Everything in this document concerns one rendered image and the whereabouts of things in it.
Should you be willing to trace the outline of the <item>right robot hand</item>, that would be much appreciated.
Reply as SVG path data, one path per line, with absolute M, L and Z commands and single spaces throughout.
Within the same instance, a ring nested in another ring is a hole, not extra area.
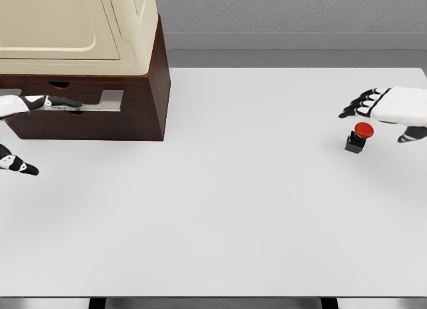
M 406 130 L 398 138 L 399 143 L 427 138 L 427 89 L 369 89 L 351 101 L 338 117 L 355 115 L 406 126 Z

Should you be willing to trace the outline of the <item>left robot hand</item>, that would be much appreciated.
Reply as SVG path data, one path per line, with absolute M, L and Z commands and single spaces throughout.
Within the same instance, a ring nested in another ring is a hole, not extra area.
M 81 102 L 57 97 L 54 95 L 2 95 L 0 96 L 0 120 L 13 117 L 18 113 L 27 113 L 44 107 L 57 106 L 81 107 Z M 0 170 L 9 170 L 22 174 L 37 176 L 39 170 L 13 154 L 6 146 L 0 143 Z

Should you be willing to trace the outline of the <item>red push-button switch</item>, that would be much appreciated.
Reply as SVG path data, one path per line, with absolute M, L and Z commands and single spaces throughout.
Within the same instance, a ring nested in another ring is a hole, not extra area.
M 366 144 L 366 140 L 373 135 L 374 128 L 369 123 L 357 123 L 346 140 L 345 150 L 360 153 Z

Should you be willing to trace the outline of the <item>brown drawer with grey handle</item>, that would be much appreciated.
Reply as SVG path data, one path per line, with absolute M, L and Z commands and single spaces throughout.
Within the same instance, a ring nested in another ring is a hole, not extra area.
M 2 95 L 54 95 L 81 102 L 81 107 L 44 107 L 36 111 L 119 112 L 148 107 L 148 99 L 140 83 L 104 83 L 94 81 L 1 81 Z

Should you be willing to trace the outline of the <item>plain brown wooden drawer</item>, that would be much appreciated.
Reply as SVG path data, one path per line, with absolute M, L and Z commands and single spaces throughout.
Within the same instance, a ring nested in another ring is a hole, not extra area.
M 33 111 L 7 120 L 21 139 L 148 140 L 155 138 L 148 111 Z

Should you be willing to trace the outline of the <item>brown wooden cabinet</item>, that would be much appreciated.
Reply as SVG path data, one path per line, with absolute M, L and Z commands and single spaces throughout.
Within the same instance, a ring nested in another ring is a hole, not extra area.
M 110 61 L 104 61 L 101 64 L 103 72 L 90 73 L 89 69 L 93 67 L 93 61 L 82 61 L 77 71 L 72 74 L 58 73 L 0 73 L 1 81 L 94 81 L 104 83 L 140 83 L 144 84 L 144 90 L 148 99 L 148 107 L 140 110 L 125 111 L 148 111 L 151 114 L 151 120 L 155 132 L 154 139 L 148 140 L 124 140 L 124 141 L 161 141 L 164 139 L 165 127 L 167 121 L 167 109 L 169 103 L 169 93 L 171 89 L 171 78 L 169 74 L 169 65 L 165 49 L 163 36 L 163 27 L 161 23 L 157 24 L 153 51 L 148 72 L 145 74 L 132 75 L 125 72 L 124 68 L 112 64 Z

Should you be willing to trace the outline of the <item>cream appliance housing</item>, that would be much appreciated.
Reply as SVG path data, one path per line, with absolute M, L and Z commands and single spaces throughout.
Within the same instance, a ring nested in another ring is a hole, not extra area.
M 156 0 L 0 0 L 0 74 L 144 75 Z

